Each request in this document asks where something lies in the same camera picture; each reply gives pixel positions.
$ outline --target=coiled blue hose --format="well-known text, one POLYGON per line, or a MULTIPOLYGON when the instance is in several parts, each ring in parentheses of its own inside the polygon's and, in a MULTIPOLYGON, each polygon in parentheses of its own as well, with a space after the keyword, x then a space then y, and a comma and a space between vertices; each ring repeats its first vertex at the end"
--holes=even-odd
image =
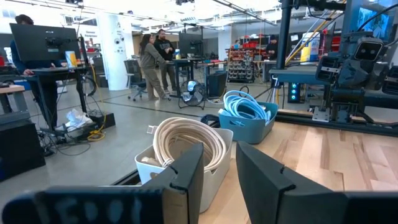
POLYGON ((271 118, 271 113, 266 113, 264 108, 257 103, 257 101, 249 94, 231 90, 225 93, 224 95, 224 108, 228 111, 231 116, 235 116, 238 118, 247 118, 247 119, 264 119, 269 121, 271 118), (238 111, 239 106, 245 106, 253 111, 253 114, 245 113, 243 111, 238 111))

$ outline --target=black fan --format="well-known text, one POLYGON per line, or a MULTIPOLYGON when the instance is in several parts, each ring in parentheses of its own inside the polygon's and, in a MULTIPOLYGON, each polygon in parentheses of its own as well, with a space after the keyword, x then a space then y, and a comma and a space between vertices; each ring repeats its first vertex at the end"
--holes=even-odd
POLYGON ((205 102, 205 87, 196 80, 187 80, 183 82, 180 86, 181 98, 187 106, 198 106, 200 103, 205 102))

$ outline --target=black t-shirt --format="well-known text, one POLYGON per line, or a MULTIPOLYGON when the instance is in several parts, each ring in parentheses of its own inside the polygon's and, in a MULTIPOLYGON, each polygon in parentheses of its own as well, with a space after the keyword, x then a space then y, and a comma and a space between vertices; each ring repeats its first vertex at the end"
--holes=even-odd
POLYGON ((269 43, 267 45, 266 52, 268 53, 268 51, 270 50, 273 50, 275 53, 269 55, 269 60, 276 60, 276 58, 278 57, 278 43, 269 43))
POLYGON ((168 61, 173 60, 174 47, 169 40, 156 39, 154 46, 155 46, 156 50, 160 53, 160 55, 163 57, 164 60, 168 60, 168 61), (167 49, 169 47, 173 48, 173 50, 169 51, 169 53, 167 54, 165 49, 167 49))

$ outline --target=khaki pants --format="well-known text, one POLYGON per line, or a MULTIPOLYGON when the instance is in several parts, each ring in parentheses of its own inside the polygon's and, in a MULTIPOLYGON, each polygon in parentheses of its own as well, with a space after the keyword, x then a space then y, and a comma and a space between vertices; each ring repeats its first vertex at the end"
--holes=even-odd
POLYGON ((160 86, 160 81, 157 78, 156 70, 154 68, 143 68, 142 71, 145 74, 145 80, 147 82, 148 98, 153 100, 155 98, 154 88, 160 98, 165 98, 166 94, 160 86))
POLYGON ((167 90, 167 87, 169 87, 169 84, 167 84, 167 77, 166 74, 169 74, 170 77, 170 82, 172 84, 172 89, 173 91, 177 91, 177 87, 175 86, 175 68, 174 65, 161 65, 160 66, 160 71, 162 74, 162 84, 163 84, 163 89, 167 90))

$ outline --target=coiled cable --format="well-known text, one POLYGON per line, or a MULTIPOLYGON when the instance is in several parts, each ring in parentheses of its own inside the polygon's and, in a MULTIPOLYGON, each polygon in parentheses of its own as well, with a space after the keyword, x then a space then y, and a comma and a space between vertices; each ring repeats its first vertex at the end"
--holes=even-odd
POLYGON ((213 128, 193 119, 169 118, 157 127, 153 141, 155 157, 162 167, 167 167, 176 159, 170 151, 177 140, 190 144, 203 143, 205 161, 209 161, 205 171, 217 169, 227 151, 223 138, 213 128))
POLYGON ((248 118, 248 119, 264 119, 269 120, 270 115, 266 113, 265 109, 257 103, 257 101, 249 94, 231 90, 224 95, 224 108, 231 114, 238 118, 248 118), (243 111, 238 111, 239 106, 245 106, 253 111, 253 114, 245 113, 243 111))

